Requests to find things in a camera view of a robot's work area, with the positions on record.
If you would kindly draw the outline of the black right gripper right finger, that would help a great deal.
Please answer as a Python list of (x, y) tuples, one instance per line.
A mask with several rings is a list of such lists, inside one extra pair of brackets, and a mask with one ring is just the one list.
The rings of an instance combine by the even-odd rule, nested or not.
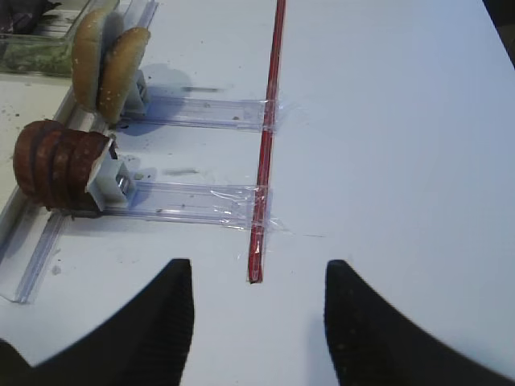
[(341, 385), (512, 385), (415, 325), (342, 260), (326, 268), (324, 329)]

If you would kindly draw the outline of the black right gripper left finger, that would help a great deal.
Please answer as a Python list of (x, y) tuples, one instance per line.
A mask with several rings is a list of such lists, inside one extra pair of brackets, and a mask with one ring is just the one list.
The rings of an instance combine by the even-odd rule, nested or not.
[(192, 344), (192, 267), (173, 259), (111, 318), (31, 366), (1, 342), (3, 385), (178, 385)]

